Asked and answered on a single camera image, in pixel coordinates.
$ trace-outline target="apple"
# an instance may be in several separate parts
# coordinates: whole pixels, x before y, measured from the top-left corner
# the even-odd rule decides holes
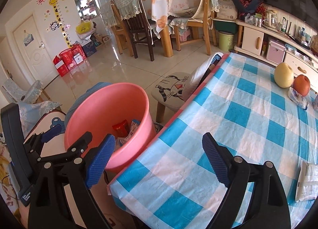
[[[281,88],[290,87],[294,81],[294,71],[286,63],[280,63],[275,68],[274,80]]]
[[[299,75],[295,78],[293,88],[302,96],[307,96],[310,90],[310,81],[307,76]]]

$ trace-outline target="pink suitcase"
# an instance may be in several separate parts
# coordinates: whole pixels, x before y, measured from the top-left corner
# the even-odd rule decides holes
[[[268,38],[268,49],[266,58],[276,64],[279,64],[283,61],[285,56],[286,47],[285,44],[277,41],[273,37]]]

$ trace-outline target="cat print stool cushion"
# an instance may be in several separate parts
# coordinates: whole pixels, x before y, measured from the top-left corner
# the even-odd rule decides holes
[[[182,92],[190,74],[176,72],[163,78],[151,91],[152,97],[173,111],[184,104]]]

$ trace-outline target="tv cabinet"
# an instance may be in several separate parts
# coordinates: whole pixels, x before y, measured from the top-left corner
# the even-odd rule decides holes
[[[238,42],[234,47],[236,52],[241,52],[246,55],[252,56],[273,66],[277,66],[276,63],[268,60],[266,56],[261,55],[262,44],[264,34],[268,34],[272,37],[281,40],[284,43],[297,48],[297,51],[303,55],[306,55],[315,66],[318,66],[318,58],[312,53],[311,50],[307,50],[296,42],[292,41],[286,34],[282,32],[270,31],[263,27],[257,27],[240,20],[236,20],[238,26]],[[311,88],[318,92],[318,70],[312,66],[308,61],[295,55],[293,52],[286,50],[283,62],[287,63],[294,71],[294,76],[305,75],[309,78]]]

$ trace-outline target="drawer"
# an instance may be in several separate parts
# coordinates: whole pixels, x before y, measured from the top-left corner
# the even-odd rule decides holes
[[[305,75],[309,78],[312,86],[316,88],[318,87],[318,72],[311,68],[309,65],[305,64],[303,61],[294,57],[288,52],[286,52],[284,62],[293,69],[296,77],[299,75]]]
[[[244,27],[242,49],[260,56],[263,38],[263,32]]]

